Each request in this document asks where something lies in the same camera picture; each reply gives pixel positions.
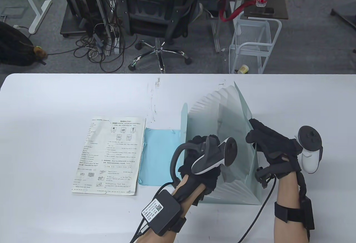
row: red lanyard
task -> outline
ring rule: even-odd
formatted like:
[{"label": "red lanyard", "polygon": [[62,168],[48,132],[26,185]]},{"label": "red lanyard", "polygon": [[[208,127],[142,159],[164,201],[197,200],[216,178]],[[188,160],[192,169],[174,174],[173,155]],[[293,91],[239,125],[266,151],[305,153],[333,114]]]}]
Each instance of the red lanyard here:
[{"label": "red lanyard", "polygon": [[243,10],[245,7],[250,6],[250,5],[255,5],[256,0],[250,0],[247,2],[244,2],[242,5],[240,5],[236,10],[226,19],[224,18],[224,11],[226,8],[226,0],[219,0],[219,17],[223,22],[227,22],[230,20],[235,19]]}]

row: chair wheel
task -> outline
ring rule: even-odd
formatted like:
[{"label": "chair wheel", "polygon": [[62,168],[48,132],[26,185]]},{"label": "chair wheel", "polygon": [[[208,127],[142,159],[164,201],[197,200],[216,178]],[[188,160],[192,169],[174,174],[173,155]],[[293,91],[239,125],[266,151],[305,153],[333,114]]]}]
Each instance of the chair wheel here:
[{"label": "chair wheel", "polygon": [[131,64],[128,66],[128,69],[131,70],[131,71],[134,71],[136,70],[136,66],[131,66]]},{"label": "chair wheel", "polygon": [[137,50],[141,50],[142,49],[142,43],[141,42],[138,42],[137,44],[135,44],[135,48]]},{"label": "chair wheel", "polygon": [[188,58],[185,58],[184,59],[184,62],[187,64],[187,65],[190,65],[192,63],[192,59],[190,57]]}]

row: chair base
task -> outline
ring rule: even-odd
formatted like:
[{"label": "chair base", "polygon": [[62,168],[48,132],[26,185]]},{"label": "chair base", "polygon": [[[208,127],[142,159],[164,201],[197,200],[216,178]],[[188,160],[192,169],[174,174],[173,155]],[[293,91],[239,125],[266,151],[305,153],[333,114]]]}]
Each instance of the chair base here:
[{"label": "chair base", "polygon": [[151,55],[151,54],[156,54],[156,56],[158,58],[158,63],[159,63],[159,70],[160,70],[161,73],[165,73],[165,67],[164,67],[164,62],[163,62],[163,58],[162,58],[162,53],[163,52],[173,53],[173,54],[177,54],[177,55],[183,56],[185,63],[187,65],[191,64],[192,59],[190,57],[188,57],[183,51],[181,51],[181,50],[163,49],[163,45],[164,45],[164,43],[160,44],[159,38],[155,39],[155,46],[149,44],[148,42],[140,40],[135,45],[135,48],[137,50],[141,50],[143,46],[148,46],[148,47],[152,48],[152,50],[137,56],[131,62],[131,64],[128,66],[128,69],[131,70],[131,71],[135,70],[137,61],[139,61],[140,59],[144,58],[145,56],[148,56],[148,55]]}]

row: paper cup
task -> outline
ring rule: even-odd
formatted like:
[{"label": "paper cup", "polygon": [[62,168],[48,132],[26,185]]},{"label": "paper cup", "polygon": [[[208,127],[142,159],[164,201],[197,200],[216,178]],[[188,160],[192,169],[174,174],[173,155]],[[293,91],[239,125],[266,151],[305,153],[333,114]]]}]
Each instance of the paper cup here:
[{"label": "paper cup", "polygon": [[241,68],[238,70],[238,74],[245,74],[249,70],[248,66],[242,65]]}]

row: light blue folder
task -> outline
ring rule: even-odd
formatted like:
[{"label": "light blue folder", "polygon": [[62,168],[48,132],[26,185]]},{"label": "light blue folder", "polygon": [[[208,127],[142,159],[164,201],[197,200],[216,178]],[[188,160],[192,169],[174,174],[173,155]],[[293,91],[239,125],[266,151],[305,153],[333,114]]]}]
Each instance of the light blue folder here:
[{"label": "light blue folder", "polygon": [[[161,186],[171,182],[169,167],[176,148],[186,142],[188,105],[184,104],[181,113],[180,130],[156,130],[146,128],[144,151],[142,153],[139,184],[143,186]],[[177,169],[183,164],[184,154],[179,157]]]}]

